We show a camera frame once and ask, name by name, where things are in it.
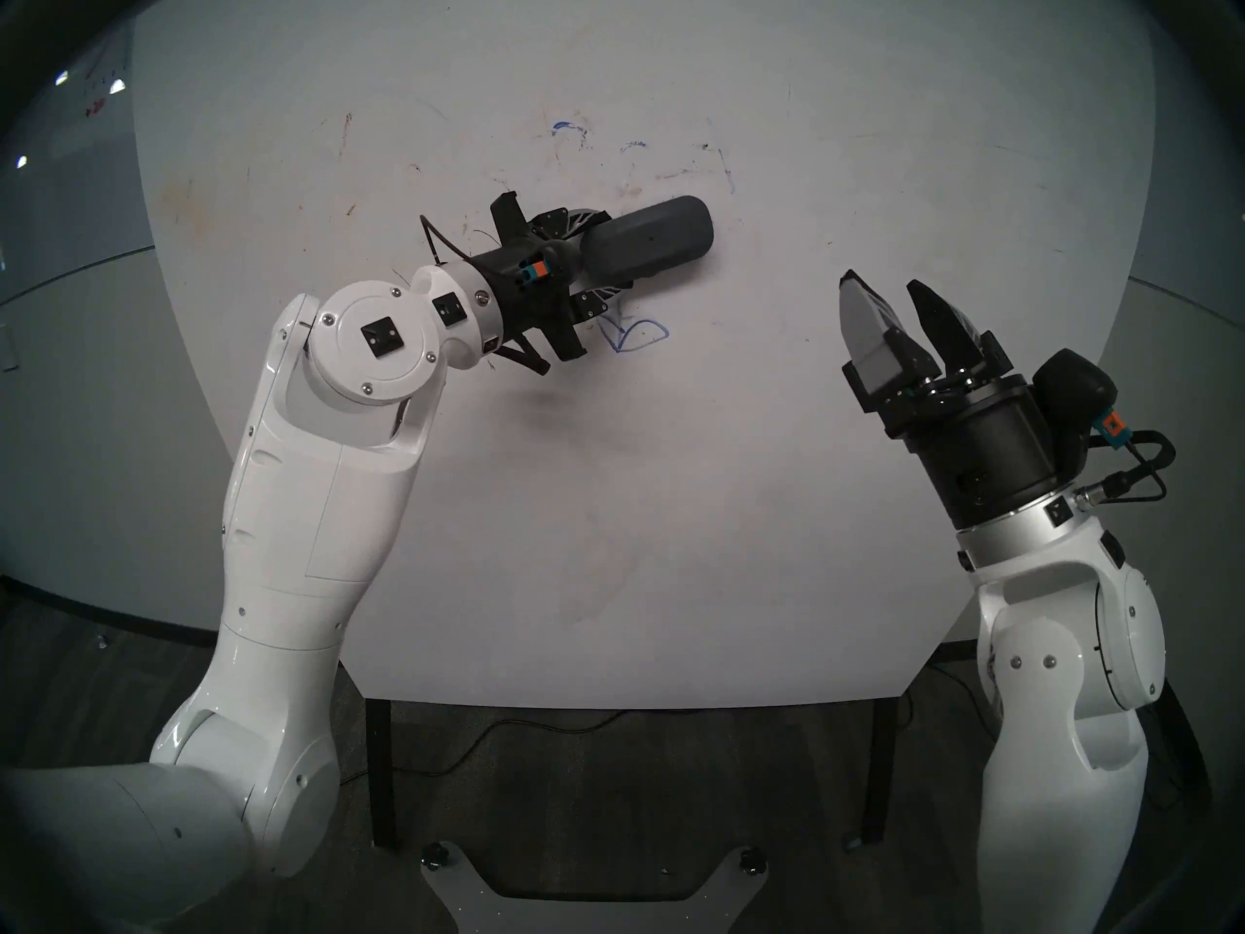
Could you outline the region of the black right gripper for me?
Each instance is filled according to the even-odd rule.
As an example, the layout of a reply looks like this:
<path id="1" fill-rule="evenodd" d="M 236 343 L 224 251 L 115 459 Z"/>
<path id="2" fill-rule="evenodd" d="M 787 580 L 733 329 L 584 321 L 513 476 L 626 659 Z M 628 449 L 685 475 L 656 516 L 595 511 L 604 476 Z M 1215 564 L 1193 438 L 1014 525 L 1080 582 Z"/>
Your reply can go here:
<path id="1" fill-rule="evenodd" d="M 919 458 L 952 527 L 996 521 L 1067 484 L 1052 427 L 1032 386 L 1007 375 L 1013 364 L 996 336 L 919 280 L 908 283 L 908 293 L 947 379 L 990 381 L 911 391 L 941 370 L 853 269 L 839 280 L 840 333 L 850 356 L 843 374 L 862 410 L 878 412 L 886 435 Z"/>

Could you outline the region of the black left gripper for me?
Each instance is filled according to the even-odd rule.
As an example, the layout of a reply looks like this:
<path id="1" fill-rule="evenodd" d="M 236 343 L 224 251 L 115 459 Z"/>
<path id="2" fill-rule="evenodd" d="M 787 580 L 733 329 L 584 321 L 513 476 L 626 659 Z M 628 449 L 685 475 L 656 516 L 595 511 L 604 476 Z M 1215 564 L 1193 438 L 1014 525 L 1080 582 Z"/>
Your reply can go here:
<path id="1" fill-rule="evenodd" d="M 515 192 L 504 192 L 492 204 L 499 247 L 471 258 L 497 303 L 502 331 L 492 354 L 519 365 L 548 361 L 527 339 L 543 334 L 555 357 L 568 362 L 586 355 L 576 320 L 608 313 L 611 303 L 632 289 L 635 280 L 580 276 L 583 262 L 575 243 L 613 215 L 604 210 L 557 208 L 527 220 Z"/>

